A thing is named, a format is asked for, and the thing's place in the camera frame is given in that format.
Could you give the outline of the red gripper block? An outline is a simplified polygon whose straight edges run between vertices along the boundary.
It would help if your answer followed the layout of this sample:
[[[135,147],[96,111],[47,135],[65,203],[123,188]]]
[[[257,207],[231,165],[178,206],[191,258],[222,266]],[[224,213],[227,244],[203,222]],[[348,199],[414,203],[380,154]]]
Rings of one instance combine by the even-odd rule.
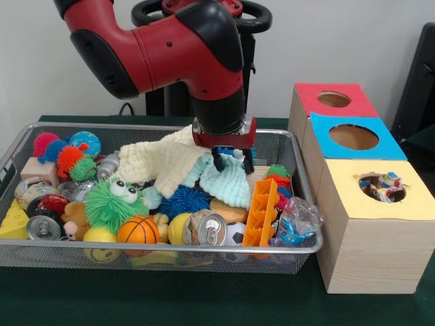
[[[242,149],[245,174],[250,175],[254,172],[254,159],[252,156],[252,147],[256,137],[256,119],[254,117],[247,117],[238,130],[229,134],[208,134],[201,129],[199,121],[194,118],[192,136],[196,145],[212,148],[213,163],[218,172],[225,169],[218,147]]]

